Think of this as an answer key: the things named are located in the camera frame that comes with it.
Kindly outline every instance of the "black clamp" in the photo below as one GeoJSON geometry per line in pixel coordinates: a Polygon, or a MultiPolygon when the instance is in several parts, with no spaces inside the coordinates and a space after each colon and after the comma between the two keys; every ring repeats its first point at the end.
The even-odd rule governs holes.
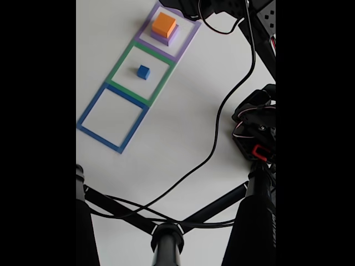
{"type": "Polygon", "coordinates": [[[156,245],[158,244],[160,238],[165,235],[171,235],[176,239],[177,246],[179,248],[179,252],[182,252],[184,247],[184,238],[182,237],[182,232],[180,228],[175,224],[167,224],[163,223],[158,225],[156,230],[153,233],[153,238],[150,242],[151,248],[154,252],[156,245]]]}

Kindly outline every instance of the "black metal bar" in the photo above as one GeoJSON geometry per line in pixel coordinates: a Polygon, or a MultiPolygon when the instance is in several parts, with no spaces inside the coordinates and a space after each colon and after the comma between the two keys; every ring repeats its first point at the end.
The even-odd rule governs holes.
{"type": "MultiPolygon", "coordinates": [[[[112,213],[115,216],[121,216],[132,212],[132,210],[129,208],[126,208],[125,206],[97,192],[96,190],[88,186],[85,186],[85,188],[87,188],[85,192],[85,199],[100,207],[101,209],[104,209],[105,211],[112,213]]],[[[129,217],[123,218],[122,220],[132,224],[133,226],[136,226],[147,234],[151,234],[154,227],[157,225],[156,223],[147,220],[139,214],[133,214],[129,217]]]]}
{"type": "MultiPolygon", "coordinates": [[[[220,213],[221,211],[225,210],[226,208],[232,206],[237,201],[241,200],[245,197],[246,188],[248,186],[248,181],[241,184],[234,190],[228,192],[224,196],[220,197],[219,199],[213,201],[211,204],[207,205],[206,207],[202,208],[195,214],[189,216],[184,220],[184,222],[195,222],[195,223],[203,223],[206,222],[208,219],[212,218],[216,214],[220,213]]],[[[181,226],[186,234],[188,231],[192,230],[191,227],[181,226]]]]}

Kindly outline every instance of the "white table surface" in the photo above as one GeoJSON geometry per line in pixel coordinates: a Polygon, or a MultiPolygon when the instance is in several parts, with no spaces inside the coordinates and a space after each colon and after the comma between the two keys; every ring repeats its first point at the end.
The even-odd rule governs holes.
{"type": "MultiPolygon", "coordinates": [[[[77,0],[77,121],[154,4],[155,0],[77,0]]],[[[208,21],[227,31],[234,19],[221,13],[208,21]]],[[[76,163],[84,168],[85,183],[140,204],[162,194],[208,156],[218,107],[250,64],[251,49],[238,27],[233,34],[221,35],[202,25],[123,154],[76,129],[76,163]]],[[[231,115],[245,97],[268,83],[275,82],[257,57],[254,73],[224,107],[210,162],[153,209],[185,219],[247,180],[250,164],[231,139],[231,115]]],[[[209,222],[235,218],[238,205],[209,222]]],[[[93,216],[93,226],[102,266],[151,265],[151,236],[121,220],[93,216]]],[[[190,231],[184,236],[182,266],[220,265],[230,231],[231,227],[190,231]]]]}

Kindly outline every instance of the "black tripod leg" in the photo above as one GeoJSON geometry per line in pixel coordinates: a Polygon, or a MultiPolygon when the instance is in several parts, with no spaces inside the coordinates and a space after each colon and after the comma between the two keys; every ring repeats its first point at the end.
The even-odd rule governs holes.
{"type": "Polygon", "coordinates": [[[77,165],[76,266],[100,266],[89,206],[84,198],[84,176],[77,165]]]}
{"type": "Polygon", "coordinates": [[[275,265],[276,209],[270,200],[270,180],[260,168],[252,174],[222,266],[275,265]]]}

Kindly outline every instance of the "colored tape frame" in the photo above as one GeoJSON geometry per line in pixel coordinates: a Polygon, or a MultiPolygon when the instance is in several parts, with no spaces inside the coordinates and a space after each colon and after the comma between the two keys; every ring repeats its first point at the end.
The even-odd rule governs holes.
{"type": "MultiPolygon", "coordinates": [[[[124,53],[121,55],[120,59],[118,60],[118,62],[114,66],[114,68],[111,70],[111,72],[108,75],[108,77],[106,78],[105,82],[102,84],[102,86],[100,87],[98,92],[95,94],[94,98],[91,100],[90,104],[85,109],[85,111],[83,112],[83,114],[81,115],[80,119],[77,122],[77,129],[81,130],[82,132],[84,132],[87,135],[93,137],[94,139],[98,140],[99,142],[103,143],[107,147],[117,151],[120,154],[123,152],[123,150],[127,146],[128,142],[132,138],[133,134],[137,130],[138,126],[142,122],[144,116],[146,115],[146,113],[149,110],[149,107],[152,106],[152,104],[154,103],[155,99],[158,97],[160,91],[162,90],[162,88],[164,87],[165,83],[167,82],[170,74],[173,72],[174,68],[176,67],[176,63],[179,61],[179,59],[181,58],[181,56],[183,55],[183,53],[185,52],[185,50],[189,46],[190,42],[192,41],[192,39],[195,36],[198,28],[201,25],[200,22],[192,22],[192,23],[195,24],[194,28],[192,29],[190,35],[186,39],[184,45],[181,47],[181,49],[180,49],[179,53],[177,54],[177,56],[174,57],[174,56],[172,56],[172,55],[170,55],[170,54],[168,54],[168,53],[166,53],[166,52],[154,47],[153,45],[151,45],[151,44],[149,44],[149,43],[147,43],[147,42],[145,42],[145,41],[143,41],[143,40],[141,40],[139,38],[140,35],[142,34],[142,32],[144,31],[144,29],[148,26],[151,18],[153,17],[153,15],[155,14],[155,12],[158,10],[159,7],[163,7],[163,6],[159,2],[157,2],[155,4],[155,6],[153,7],[153,9],[150,11],[146,21],[144,22],[144,24],[142,25],[140,30],[135,35],[134,39],[129,43],[129,45],[125,49],[124,53]],[[154,92],[153,92],[153,94],[152,94],[152,96],[150,97],[149,100],[144,99],[143,97],[139,96],[138,94],[136,94],[136,93],[130,91],[129,89],[127,89],[127,88],[117,84],[116,82],[112,81],[112,77],[117,72],[117,70],[119,69],[119,67],[123,63],[124,59],[127,57],[129,52],[131,51],[132,47],[137,47],[137,48],[145,51],[146,53],[158,58],[159,60],[167,63],[170,66],[169,69],[165,72],[164,76],[162,77],[162,79],[159,82],[159,84],[157,85],[157,87],[155,88],[155,90],[154,90],[154,92]],[[97,100],[99,99],[99,97],[101,96],[102,92],[105,89],[108,89],[108,90],[116,93],[117,95],[127,99],[128,101],[130,101],[131,103],[135,104],[136,106],[142,108],[141,114],[139,115],[139,117],[137,118],[136,122],[134,123],[134,125],[130,129],[129,133],[127,134],[126,138],[122,142],[121,146],[114,145],[110,141],[100,137],[99,135],[93,133],[92,131],[90,131],[89,129],[85,128],[82,125],[83,121],[88,116],[88,114],[90,113],[91,109],[94,107],[95,103],[97,102],[97,100]]],[[[164,8],[169,10],[169,11],[171,11],[171,12],[173,12],[173,13],[175,13],[175,14],[177,14],[177,15],[179,15],[180,17],[184,17],[181,14],[181,12],[179,12],[177,10],[174,10],[172,8],[166,8],[166,7],[164,7],[164,8]]]]}
{"type": "Polygon", "coordinates": [[[163,7],[164,9],[178,15],[179,17],[182,17],[184,18],[183,14],[176,10],[176,9],[173,9],[173,8],[169,8],[169,7],[164,7],[159,1],[154,5],[153,9],[150,11],[148,17],[146,18],[145,22],[143,23],[142,27],[139,29],[139,31],[137,32],[137,34],[135,35],[134,39],[143,44],[144,46],[152,49],[153,51],[156,51],[157,53],[165,56],[166,58],[169,58],[170,60],[174,61],[174,62],[178,62],[180,60],[180,58],[182,57],[182,55],[184,54],[185,50],[188,48],[190,42],[192,41],[192,39],[194,38],[197,30],[199,29],[199,27],[201,26],[201,22],[199,21],[189,21],[187,18],[184,18],[186,19],[187,21],[191,22],[194,24],[194,27],[191,31],[191,33],[189,34],[189,36],[187,37],[184,45],[181,47],[180,51],[178,52],[178,54],[176,56],[173,56],[171,54],[168,54],[162,50],[160,50],[159,48],[151,45],[150,43],[147,43],[146,41],[140,39],[140,36],[142,35],[143,31],[145,30],[145,28],[149,25],[152,17],[154,16],[155,12],[158,10],[159,7],[163,7]]]}
{"type": "Polygon", "coordinates": [[[137,101],[140,101],[141,103],[151,107],[153,102],[155,101],[155,99],[158,97],[159,92],[161,92],[162,88],[164,87],[165,83],[167,82],[170,74],[173,72],[174,68],[176,66],[176,63],[171,61],[170,59],[162,56],[161,54],[157,53],[156,51],[153,51],[147,47],[145,47],[144,45],[132,40],[130,42],[130,44],[127,46],[127,48],[125,49],[125,51],[123,52],[123,54],[121,55],[120,59],[118,60],[118,62],[116,63],[116,65],[113,67],[113,69],[111,70],[110,74],[107,76],[106,78],[106,83],[110,84],[111,86],[115,87],[118,90],[123,91],[124,93],[128,94],[129,96],[135,98],[137,101]],[[161,80],[159,81],[158,85],[156,86],[153,94],[151,95],[151,97],[149,98],[149,100],[143,98],[142,96],[134,93],[133,91],[130,91],[129,89],[121,86],[120,84],[114,82],[112,80],[113,76],[116,74],[117,70],[120,68],[120,66],[122,65],[123,61],[126,59],[127,55],[129,54],[129,52],[132,50],[133,47],[137,47],[138,49],[154,56],[155,58],[158,58],[159,60],[163,61],[164,63],[169,65],[168,70],[165,72],[164,76],[161,78],[161,80]]]}
{"type": "Polygon", "coordinates": [[[91,100],[90,104],[88,105],[88,107],[85,109],[85,111],[83,112],[82,116],[80,117],[78,123],[77,123],[77,129],[81,130],[82,132],[86,133],[87,135],[89,135],[90,137],[93,137],[94,139],[100,141],[101,143],[105,144],[107,147],[117,151],[118,153],[122,153],[123,150],[126,148],[128,142],[130,141],[130,139],[132,138],[134,132],[137,130],[138,126],[140,125],[140,123],[142,122],[143,118],[145,117],[146,113],[148,112],[149,107],[144,105],[143,103],[141,103],[140,101],[137,101],[137,99],[131,97],[130,95],[117,90],[115,87],[112,87],[110,84],[108,83],[104,83],[100,89],[98,90],[98,92],[95,94],[94,98],[91,100]],[[142,112],[140,113],[140,115],[138,116],[137,120],[134,122],[133,126],[131,127],[130,131],[128,132],[128,134],[126,135],[125,139],[123,140],[122,144],[120,146],[114,145],[113,143],[111,143],[110,141],[100,137],[99,135],[93,133],[91,130],[87,129],[86,127],[83,126],[83,122],[85,120],[85,118],[88,116],[88,114],[90,113],[91,109],[94,107],[95,103],[98,101],[98,99],[100,98],[102,92],[108,89],[110,91],[112,91],[113,93],[116,93],[117,95],[123,97],[124,99],[130,101],[131,103],[133,103],[134,105],[140,107],[142,109],[142,112]]]}

